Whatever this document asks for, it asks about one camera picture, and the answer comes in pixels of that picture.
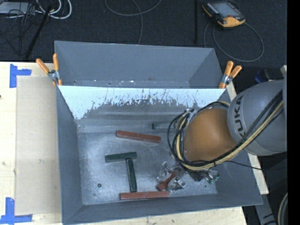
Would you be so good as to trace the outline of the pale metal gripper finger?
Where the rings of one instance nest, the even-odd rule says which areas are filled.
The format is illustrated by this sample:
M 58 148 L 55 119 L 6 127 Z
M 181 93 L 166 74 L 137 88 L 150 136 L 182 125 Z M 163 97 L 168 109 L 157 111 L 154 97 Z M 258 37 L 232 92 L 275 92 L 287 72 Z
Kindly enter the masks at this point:
M 168 165 L 168 163 L 164 162 L 161 165 L 159 173 L 156 177 L 157 181 L 158 182 L 166 181 L 171 176 L 172 172 L 173 171 L 172 171 L 171 167 Z
M 168 191 L 173 192 L 173 191 L 177 191 L 180 189 L 184 189 L 186 187 L 186 185 L 187 185 L 187 183 L 185 181 L 175 177 L 169 181 Z

